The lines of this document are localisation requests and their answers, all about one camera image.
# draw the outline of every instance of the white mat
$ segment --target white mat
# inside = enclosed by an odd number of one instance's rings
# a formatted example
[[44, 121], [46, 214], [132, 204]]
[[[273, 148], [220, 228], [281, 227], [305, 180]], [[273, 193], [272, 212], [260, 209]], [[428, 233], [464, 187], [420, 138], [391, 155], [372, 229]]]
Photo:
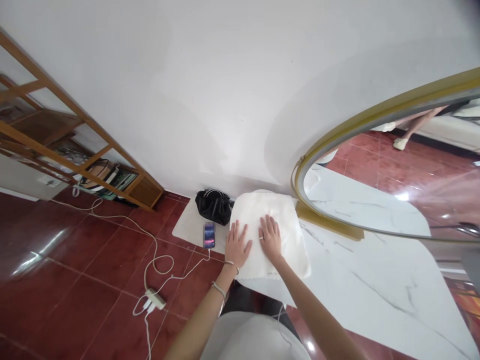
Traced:
[[299, 278], [310, 276], [309, 257], [293, 199], [276, 193], [250, 192], [240, 195], [233, 206], [230, 224], [238, 220], [240, 231], [245, 224], [248, 230], [245, 243], [252, 240], [250, 256], [240, 269], [237, 279], [280, 279], [279, 273], [267, 259], [259, 240], [260, 217], [272, 216], [280, 227], [281, 253]]

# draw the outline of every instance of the black bag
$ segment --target black bag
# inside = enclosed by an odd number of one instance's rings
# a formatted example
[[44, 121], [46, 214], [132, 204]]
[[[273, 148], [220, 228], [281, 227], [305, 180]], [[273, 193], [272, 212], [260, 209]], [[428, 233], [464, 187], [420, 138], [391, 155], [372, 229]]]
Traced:
[[210, 189], [199, 191], [195, 198], [198, 212], [205, 219], [213, 221], [220, 225], [227, 225], [232, 215], [230, 209], [230, 198], [223, 192]]

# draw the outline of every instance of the electrical outlet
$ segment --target electrical outlet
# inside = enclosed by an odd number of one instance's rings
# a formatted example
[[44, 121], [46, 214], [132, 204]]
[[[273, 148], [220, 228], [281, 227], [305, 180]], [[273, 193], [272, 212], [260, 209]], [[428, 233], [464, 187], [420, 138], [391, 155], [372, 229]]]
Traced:
[[57, 179], [56, 177], [50, 176], [50, 175], [43, 175], [42, 177], [39, 177], [37, 179], [39, 182], [42, 184], [47, 185], [48, 187], [56, 187], [62, 183], [61, 180]]
[[158, 308], [158, 310], [162, 310], [165, 305], [167, 304], [165, 300], [163, 300], [160, 295], [155, 293], [155, 291], [152, 288], [149, 288], [147, 291], [145, 291], [145, 295], [147, 298], [151, 300], [153, 304]]

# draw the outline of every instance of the wooden shelf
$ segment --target wooden shelf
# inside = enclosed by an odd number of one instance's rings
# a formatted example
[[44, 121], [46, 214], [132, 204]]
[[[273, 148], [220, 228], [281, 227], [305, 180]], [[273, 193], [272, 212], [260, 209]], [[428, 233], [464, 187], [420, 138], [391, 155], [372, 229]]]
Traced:
[[[164, 188], [146, 172], [106, 131], [104, 131], [87, 113], [85, 113], [50, 77], [38, 67], [26, 53], [24, 53], [3, 31], [0, 30], [0, 46], [9, 52], [23, 67], [28, 70], [37, 80], [23, 84], [14, 84], [6, 75], [0, 75], [0, 83], [8, 90], [0, 91], [0, 102], [9, 101], [14, 98], [21, 98], [28, 103], [35, 111], [21, 118], [6, 123], [0, 120], [0, 153], [10, 154], [12, 150], [16, 154], [23, 154], [27, 159], [34, 159], [31, 166], [40, 170], [52, 170], [62, 176], [66, 175], [67, 182], [75, 181], [71, 174], [55, 169], [39, 160], [36, 154], [50, 158], [54, 162], [71, 169], [74, 173], [103, 186], [105, 189], [138, 205], [148, 211], [164, 192]], [[38, 89], [50, 90], [60, 101], [62, 101], [75, 114], [67, 114], [59, 111], [42, 108], [34, 102], [28, 93]], [[81, 124], [87, 124], [92, 128], [107, 145], [96, 153], [92, 153], [72, 137], [73, 130]], [[76, 166], [66, 158], [55, 152], [59, 146], [73, 147], [89, 156], [89, 159], [80, 166]], [[104, 156], [108, 151], [114, 149], [128, 161], [132, 167], [123, 164], [119, 167], [127, 172], [138, 174], [138, 176], [120, 191], [102, 179], [92, 175], [87, 169]]]

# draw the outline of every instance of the white shoe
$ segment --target white shoe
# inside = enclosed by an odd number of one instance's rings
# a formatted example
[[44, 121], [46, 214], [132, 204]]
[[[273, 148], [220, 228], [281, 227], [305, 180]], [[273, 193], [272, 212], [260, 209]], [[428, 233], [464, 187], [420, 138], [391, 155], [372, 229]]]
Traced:
[[374, 127], [373, 129], [370, 129], [370, 130], [381, 131], [381, 132], [387, 133], [387, 132], [392, 131], [395, 128], [396, 128], [395, 122], [387, 122], [386, 124]]
[[396, 138], [393, 140], [393, 147], [397, 150], [405, 150], [405, 147], [407, 146], [407, 143], [409, 142], [408, 139], [402, 139], [402, 138]]

